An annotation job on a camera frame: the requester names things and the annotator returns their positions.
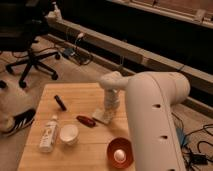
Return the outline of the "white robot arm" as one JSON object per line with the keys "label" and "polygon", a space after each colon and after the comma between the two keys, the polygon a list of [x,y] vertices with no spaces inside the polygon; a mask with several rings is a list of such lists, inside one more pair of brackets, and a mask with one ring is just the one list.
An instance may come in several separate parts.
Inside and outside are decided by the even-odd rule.
{"label": "white robot arm", "polygon": [[105,90],[124,90],[136,171],[186,171],[171,106],[189,95],[190,83],[178,72],[114,71],[99,80]]}

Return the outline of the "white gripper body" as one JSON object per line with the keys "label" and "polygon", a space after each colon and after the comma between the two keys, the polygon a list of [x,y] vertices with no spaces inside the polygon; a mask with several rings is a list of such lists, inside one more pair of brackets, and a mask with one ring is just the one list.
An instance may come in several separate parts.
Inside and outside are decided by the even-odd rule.
{"label": "white gripper body", "polygon": [[104,92],[104,107],[106,110],[117,109],[119,107],[119,92],[115,89]]}

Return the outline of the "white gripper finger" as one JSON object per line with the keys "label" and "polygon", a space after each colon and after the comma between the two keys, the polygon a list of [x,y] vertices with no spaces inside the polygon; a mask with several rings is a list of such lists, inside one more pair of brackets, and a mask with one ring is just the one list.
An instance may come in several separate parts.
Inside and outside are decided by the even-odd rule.
{"label": "white gripper finger", "polygon": [[109,110],[105,110],[104,112],[103,112],[103,120],[105,121],[105,122],[109,122],[110,121],[110,114],[109,114],[110,112],[109,112]]}
{"label": "white gripper finger", "polygon": [[113,118],[116,116],[117,110],[111,110],[110,111],[110,116]]}

